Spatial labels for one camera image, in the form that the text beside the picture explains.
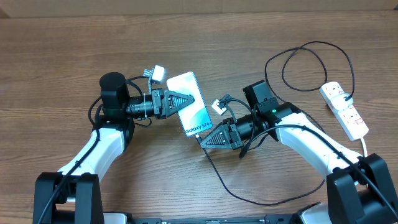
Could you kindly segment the Samsung Galaxy smartphone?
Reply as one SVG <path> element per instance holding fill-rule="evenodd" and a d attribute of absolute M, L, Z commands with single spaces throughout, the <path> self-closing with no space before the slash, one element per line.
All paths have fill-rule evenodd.
<path fill-rule="evenodd" d="M 194 136 L 213 127 L 200 87 L 193 72 L 186 72 L 166 81 L 170 91 L 192 96 L 194 101 L 178 111 L 186 136 Z"/>

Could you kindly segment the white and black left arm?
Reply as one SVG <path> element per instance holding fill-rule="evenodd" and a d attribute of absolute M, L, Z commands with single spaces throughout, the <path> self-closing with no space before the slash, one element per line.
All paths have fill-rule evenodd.
<path fill-rule="evenodd" d="M 35 182 L 34 223 L 134 223 L 130 213 L 103 210 L 100 182 L 113 161 L 131 142 L 137 119 L 165 119 L 195 99 L 161 88 L 131 97 L 131 80 L 110 72 L 99 80 L 101 94 L 90 114 L 91 137 L 81 151 L 56 172 L 43 172 Z"/>

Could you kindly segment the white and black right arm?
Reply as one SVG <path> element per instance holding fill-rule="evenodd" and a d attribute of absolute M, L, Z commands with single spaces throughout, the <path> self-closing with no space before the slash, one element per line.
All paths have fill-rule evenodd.
<path fill-rule="evenodd" d="M 279 104 L 263 80 L 243 90 L 250 113 L 224 119 L 205 139 L 203 150 L 240 149 L 240 157 L 262 135 L 299 153 L 322 177 L 327 203 L 314 203 L 274 223 L 395 223 L 397 194 L 385 161 L 351 151 L 314 126 L 291 103 Z"/>

